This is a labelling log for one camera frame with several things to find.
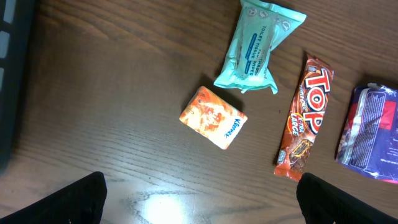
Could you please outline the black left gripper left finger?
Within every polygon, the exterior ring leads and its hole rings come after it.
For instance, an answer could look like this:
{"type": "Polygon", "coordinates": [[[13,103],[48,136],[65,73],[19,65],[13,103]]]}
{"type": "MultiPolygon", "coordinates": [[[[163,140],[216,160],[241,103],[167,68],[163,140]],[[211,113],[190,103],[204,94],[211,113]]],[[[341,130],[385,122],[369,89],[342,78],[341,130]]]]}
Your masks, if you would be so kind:
{"type": "Polygon", "coordinates": [[[1,223],[99,224],[107,192],[104,174],[96,171],[26,208],[1,218],[1,223]]]}

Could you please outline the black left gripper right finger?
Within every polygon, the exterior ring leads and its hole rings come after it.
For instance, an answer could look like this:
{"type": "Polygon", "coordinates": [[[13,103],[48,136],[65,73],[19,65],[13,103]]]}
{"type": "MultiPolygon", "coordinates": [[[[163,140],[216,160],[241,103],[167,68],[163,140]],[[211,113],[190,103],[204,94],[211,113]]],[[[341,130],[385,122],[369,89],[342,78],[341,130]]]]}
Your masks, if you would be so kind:
{"type": "Polygon", "coordinates": [[[299,180],[296,196],[306,223],[397,224],[396,218],[308,172],[299,180]]]}

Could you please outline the red purple snack packet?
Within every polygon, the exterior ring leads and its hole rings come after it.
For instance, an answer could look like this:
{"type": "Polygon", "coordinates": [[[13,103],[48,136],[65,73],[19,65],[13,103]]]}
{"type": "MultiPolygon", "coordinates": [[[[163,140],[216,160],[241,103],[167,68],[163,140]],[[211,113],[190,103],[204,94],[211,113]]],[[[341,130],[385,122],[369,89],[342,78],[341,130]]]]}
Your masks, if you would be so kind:
{"type": "Polygon", "coordinates": [[[366,177],[397,183],[397,90],[354,89],[336,161],[366,177]]]}

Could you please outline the red Top chocolate bar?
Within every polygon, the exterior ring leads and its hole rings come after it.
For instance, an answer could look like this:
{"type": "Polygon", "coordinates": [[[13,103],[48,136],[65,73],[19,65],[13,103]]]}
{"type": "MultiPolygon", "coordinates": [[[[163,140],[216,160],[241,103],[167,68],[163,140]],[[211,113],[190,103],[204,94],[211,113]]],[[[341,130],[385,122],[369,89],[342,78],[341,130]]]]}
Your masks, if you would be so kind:
{"type": "Polygon", "coordinates": [[[322,125],[334,70],[310,54],[303,66],[287,122],[274,174],[299,181],[322,125]]]}

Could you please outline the orange small box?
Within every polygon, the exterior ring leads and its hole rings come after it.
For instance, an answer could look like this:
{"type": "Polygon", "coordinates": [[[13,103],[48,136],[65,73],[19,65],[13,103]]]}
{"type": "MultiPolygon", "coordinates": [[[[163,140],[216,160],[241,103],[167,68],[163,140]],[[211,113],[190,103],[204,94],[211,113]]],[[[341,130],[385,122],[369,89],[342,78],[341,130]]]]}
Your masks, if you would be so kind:
{"type": "Polygon", "coordinates": [[[248,117],[205,86],[199,87],[179,120],[221,149],[227,149],[248,117]]]}

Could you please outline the teal packet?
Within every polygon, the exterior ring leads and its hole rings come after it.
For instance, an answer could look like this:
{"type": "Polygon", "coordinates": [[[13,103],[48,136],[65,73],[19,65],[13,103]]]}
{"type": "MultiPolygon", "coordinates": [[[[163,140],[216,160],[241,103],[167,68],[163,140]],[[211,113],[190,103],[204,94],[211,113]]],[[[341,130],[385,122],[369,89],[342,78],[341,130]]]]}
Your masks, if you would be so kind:
{"type": "Polygon", "coordinates": [[[306,14],[260,0],[241,0],[241,13],[214,85],[246,91],[278,87],[268,69],[271,52],[307,18],[306,14]]]}

